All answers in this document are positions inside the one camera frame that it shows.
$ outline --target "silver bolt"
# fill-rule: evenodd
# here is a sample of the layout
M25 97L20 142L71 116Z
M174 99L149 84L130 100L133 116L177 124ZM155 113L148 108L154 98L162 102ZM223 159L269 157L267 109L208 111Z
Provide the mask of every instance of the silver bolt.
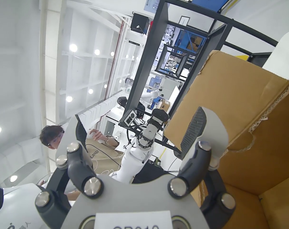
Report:
M75 152L79 148L80 144L77 142L72 142L68 145L67 151L68 152Z
M56 166L63 166L67 163L67 156L66 155L60 155L56 159Z
M205 151L209 151L211 150L211 147L209 145L209 142L205 142L205 141L198 141L198 145L201 149L205 150Z
M182 197L186 194L187 185L184 180L176 177L170 181L170 188L172 192L178 197Z
M223 203L223 205L228 208L228 209L233 209L235 208L236 206L236 201L235 199L233 198L232 195L228 194L228 193L224 193L222 195L222 198L221 198L221 201Z
M96 177L89 179L84 186L84 192L87 196L96 195L101 188L101 181Z
M48 192L41 192L37 195L35 199L35 205L37 207L44 207L50 199L50 194Z

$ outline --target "small box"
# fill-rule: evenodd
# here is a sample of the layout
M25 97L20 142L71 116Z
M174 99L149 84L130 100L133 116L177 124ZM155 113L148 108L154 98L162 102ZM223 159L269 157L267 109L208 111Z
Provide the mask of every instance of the small box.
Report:
M194 43L191 43L191 44L189 43L187 49L192 50L192 48L193 48L193 51L198 50L198 47Z
M202 40L203 40L202 37L196 37L195 40L194 40L194 43L195 43L196 45L200 45L201 42L202 42Z
M170 103L167 100L162 99L161 102L158 104L157 108L163 109L165 112L167 112L169 107L170 107Z

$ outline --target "black rubber grip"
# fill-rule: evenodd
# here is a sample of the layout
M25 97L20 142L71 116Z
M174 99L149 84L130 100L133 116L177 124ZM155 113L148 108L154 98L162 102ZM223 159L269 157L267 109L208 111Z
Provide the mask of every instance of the black rubber grip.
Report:
M206 126L206 121L207 121L206 114L204 110L201 107L199 107L196 110L187 128L185 136L180 144L182 151L181 153L182 159L184 159L185 155L191 148L192 144L195 142L196 138L203 133L203 130Z

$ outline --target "brown cardboard box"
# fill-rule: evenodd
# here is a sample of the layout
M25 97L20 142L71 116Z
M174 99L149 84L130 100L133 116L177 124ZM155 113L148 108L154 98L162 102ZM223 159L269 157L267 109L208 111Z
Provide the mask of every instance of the brown cardboard box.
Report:
M196 51L198 49L198 47L194 43L189 44L187 47L187 49L189 49L189 50L192 50L192 48L193 48L193 51Z
M179 149L199 106L213 110L229 135L218 170L236 210L224 228L289 229L289 81L212 51L165 128ZM201 186L192 193L199 205L204 195Z
M202 40L203 40L202 37L196 37L194 43L195 43L196 45L199 45Z
M158 104L158 107L159 109L163 109L165 112L169 109L170 107L170 103L165 100L165 99L162 99L161 102Z

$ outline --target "torn cardboard edge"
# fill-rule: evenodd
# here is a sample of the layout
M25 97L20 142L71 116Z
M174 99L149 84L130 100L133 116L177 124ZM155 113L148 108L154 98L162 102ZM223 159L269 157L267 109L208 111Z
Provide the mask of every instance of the torn cardboard edge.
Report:
M227 152L233 152L233 153L241 153L241 152L244 152L244 151L247 151L247 150L250 150L252 148L252 146L255 144L255 141L256 141L256 137L252 134L254 132L254 130L259 126L259 124L262 122L262 121L265 121L265 120L268 120L268 115L271 111L274 110L274 108L278 105L278 103L283 99L285 98L287 95L289 94L289 86L285 89L285 91L270 105L270 107L264 112L263 115L261 115L261 117L254 123L250 126L250 128L248 129L248 132L252 135L252 142L245 148L243 149L240 149L240 150L229 150L229 149L226 149L225 152L223 153L223 155L221 156L221 158L227 153Z

